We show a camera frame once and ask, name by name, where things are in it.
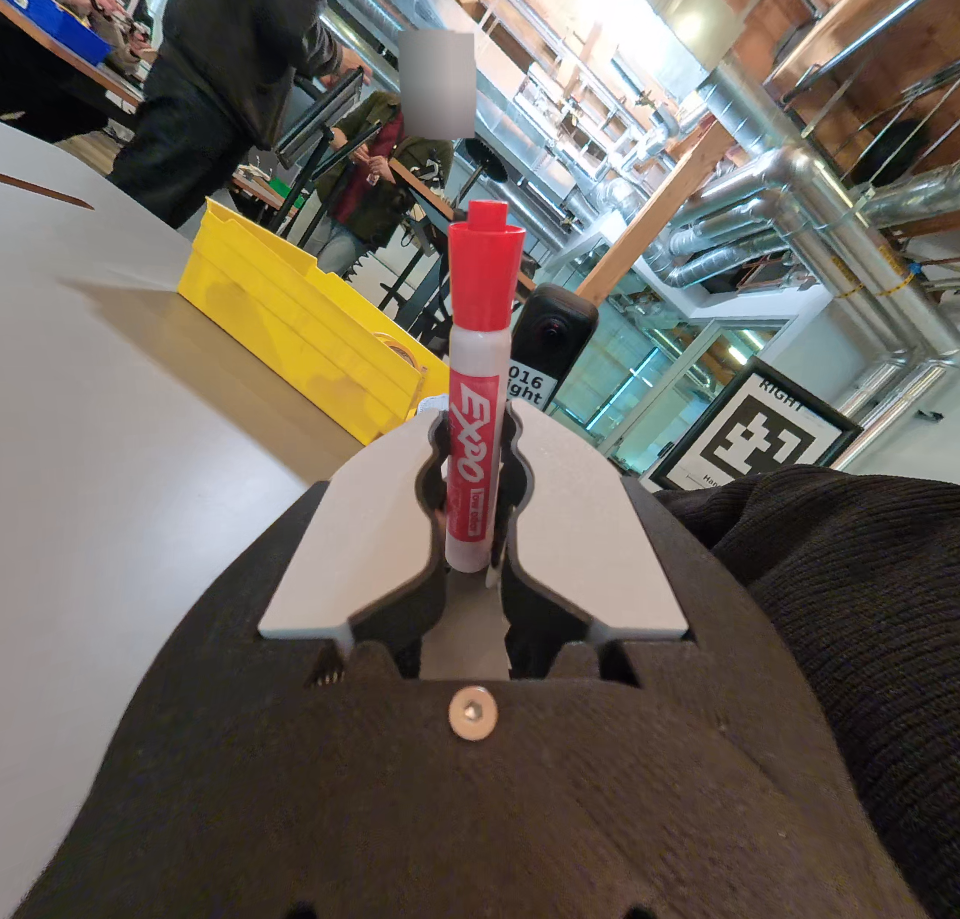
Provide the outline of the silver ventilation ducts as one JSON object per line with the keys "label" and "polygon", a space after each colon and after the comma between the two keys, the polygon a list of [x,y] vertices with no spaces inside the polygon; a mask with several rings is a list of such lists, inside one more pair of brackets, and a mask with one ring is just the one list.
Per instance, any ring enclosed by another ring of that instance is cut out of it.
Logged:
{"label": "silver ventilation ducts", "polygon": [[832,300],[845,303],[878,341],[880,357],[840,406],[845,414],[866,414],[868,443],[958,373],[958,330],[918,288],[822,159],[803,144],[769,150],[699,188],[669,223],[690,204],[699,219],[709,203],[725,209],[762,193],[760,222],[772,223]]}

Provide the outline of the clear tape roll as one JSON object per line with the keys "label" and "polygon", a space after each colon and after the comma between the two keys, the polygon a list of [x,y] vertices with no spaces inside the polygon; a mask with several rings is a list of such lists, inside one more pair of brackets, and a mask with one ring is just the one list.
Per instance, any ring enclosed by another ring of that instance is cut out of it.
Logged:
{"label": "clear tape roll", "polygon": [[393,354],[417,370],[420,375],[426,375],[426,366],[422,365],[414,354],[414,351],[409,349],[401,341],[386,332],[373,332],[372,335]]}

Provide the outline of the person's right forearm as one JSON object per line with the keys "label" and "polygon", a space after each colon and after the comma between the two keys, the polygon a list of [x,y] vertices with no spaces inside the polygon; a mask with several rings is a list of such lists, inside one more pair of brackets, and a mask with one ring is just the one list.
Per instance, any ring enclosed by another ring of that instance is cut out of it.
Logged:
{"label": "person's right forearm", "polygon": [[774,626],[923,909],[958,917],[958,485],[797,466],[655,497]]}

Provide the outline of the wooden post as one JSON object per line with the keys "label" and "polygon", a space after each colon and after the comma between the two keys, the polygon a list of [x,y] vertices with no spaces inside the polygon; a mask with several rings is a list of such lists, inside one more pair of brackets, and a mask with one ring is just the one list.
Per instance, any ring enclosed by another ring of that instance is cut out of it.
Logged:
{"label": "wooden post", "polygon": [[716,119],[709,121],[630,225],[580,283],[576,294],[600,306],[682,205],[702,187],[733,143],[732,136]]}

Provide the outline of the framed tag sign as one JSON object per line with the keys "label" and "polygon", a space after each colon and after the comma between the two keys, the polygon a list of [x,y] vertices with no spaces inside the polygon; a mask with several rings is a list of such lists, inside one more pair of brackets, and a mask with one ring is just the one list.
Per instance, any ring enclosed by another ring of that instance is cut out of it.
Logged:
{"label": "framed tag sign", "polygon": [[861,433],[859,423],[754,356],[645,480],[695,491],[793,465],[828,467]]}

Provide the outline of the red dry-erase marker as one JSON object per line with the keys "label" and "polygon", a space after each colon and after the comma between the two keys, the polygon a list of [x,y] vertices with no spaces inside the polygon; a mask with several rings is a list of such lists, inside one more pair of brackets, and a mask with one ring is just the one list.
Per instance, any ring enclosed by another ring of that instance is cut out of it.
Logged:
{"label": "red dry-erase marker", "polygon": [[472,201],[448,229],[449,462],[445,559],[462,574],[491,561],[508,392],[511,316],[525,230],[503,201]]}

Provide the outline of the blue storage bin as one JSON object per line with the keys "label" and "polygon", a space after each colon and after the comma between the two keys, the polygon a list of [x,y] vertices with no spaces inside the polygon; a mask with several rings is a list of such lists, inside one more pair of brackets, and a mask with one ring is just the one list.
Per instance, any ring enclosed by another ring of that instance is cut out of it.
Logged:
{"label": "blue storage bin", "polygon": [[90,66],[101,66],[112,45],[54,0],[2,0],[2,13],[15,11],[46,37],[71,51]]}

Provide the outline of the black round-top stand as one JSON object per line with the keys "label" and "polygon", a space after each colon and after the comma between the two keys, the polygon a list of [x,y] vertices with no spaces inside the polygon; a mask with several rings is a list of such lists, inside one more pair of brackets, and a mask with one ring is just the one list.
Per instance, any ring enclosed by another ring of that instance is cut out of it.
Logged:
{"label": "black round-top stand", "polygon": [[480,178],[486,177],[497,184],[503,184],[509,179],[503,162],[482,138],[466,138],[462,141],[462,146],[472,166],[456,196],[455,208],[460,208],[463,200]]}

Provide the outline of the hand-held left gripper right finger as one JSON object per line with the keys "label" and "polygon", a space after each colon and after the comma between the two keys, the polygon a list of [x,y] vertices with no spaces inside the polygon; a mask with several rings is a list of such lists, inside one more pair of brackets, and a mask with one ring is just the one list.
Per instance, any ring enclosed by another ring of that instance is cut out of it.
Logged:
{"label": "hand-held left gripper right finger", "polygon": [[508,524],[508,574],[559,627],[592,644],[678,641],[689,623],[625,486],[602,453],[525,401],[509,402],[525,488]]}

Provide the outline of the wooden-edged standing desk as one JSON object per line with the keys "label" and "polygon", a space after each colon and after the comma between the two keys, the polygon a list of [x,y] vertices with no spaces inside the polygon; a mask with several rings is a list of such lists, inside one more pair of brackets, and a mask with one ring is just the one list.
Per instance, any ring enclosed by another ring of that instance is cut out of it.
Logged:
{"label": "wooden-edged standing desk", "polygon": [[448,231],[452,222],[459,221],[465,216],[452,207],[443,196],[429,188],[416,173],[407,169],[396,159],[390,161],[390,168],[397,184],[402,184],[405,191],[414,196],[414,202],[422,209],[424,219],[415,221],[411,227],[421,235],[423,253],[434,252],[437,260],[409,299],[401,301],[402,287],[420,260],[420,256],[416,255],[401,276],[388,287],[380,309],[384,310],[390,301],[396,300],[398,309],[393,318],[394,322],[414,337],[429,336],[449,318]]}

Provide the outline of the yellow storage bin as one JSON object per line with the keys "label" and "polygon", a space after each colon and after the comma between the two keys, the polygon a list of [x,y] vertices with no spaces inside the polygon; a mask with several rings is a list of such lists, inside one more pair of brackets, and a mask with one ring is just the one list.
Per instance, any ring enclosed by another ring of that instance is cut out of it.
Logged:
{"label": "yellow storage bin", "polygon": [[[176,291],[363,445],[449,392],[449,366],[352,285],[211,198]],[[411,349],[426,375],[377,332]]]}

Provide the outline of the black screen on tripod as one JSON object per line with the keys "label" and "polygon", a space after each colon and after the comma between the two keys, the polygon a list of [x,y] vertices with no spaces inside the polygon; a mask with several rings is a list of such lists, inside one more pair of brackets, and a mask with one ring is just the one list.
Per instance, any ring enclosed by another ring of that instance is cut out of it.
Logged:
{"label": "black screen on tripod", "polygon": [[306,80],[299,76],[294,79],[294,86],[312,97],[312,102],[297,117],[285,121],[282,135],[274,148],[283,169],[294,168],[307,147],[317,145],[322,133],[354,108],[361,97],[364,80],[365,73],[361,66],[350,70],[324,91],[312,86],[312,91],[308,92]]}

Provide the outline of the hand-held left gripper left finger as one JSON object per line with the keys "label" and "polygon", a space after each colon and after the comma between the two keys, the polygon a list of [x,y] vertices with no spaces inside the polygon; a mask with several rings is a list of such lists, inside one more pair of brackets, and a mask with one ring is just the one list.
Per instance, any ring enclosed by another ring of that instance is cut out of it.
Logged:
{"label": "hand-held left gripper left finger", "polygon": [[435,503],[449,450],[444,412],[420,412],[362,448],[318,506],[257,630],[265,640],[376,641],[402,651],[446,605]]}

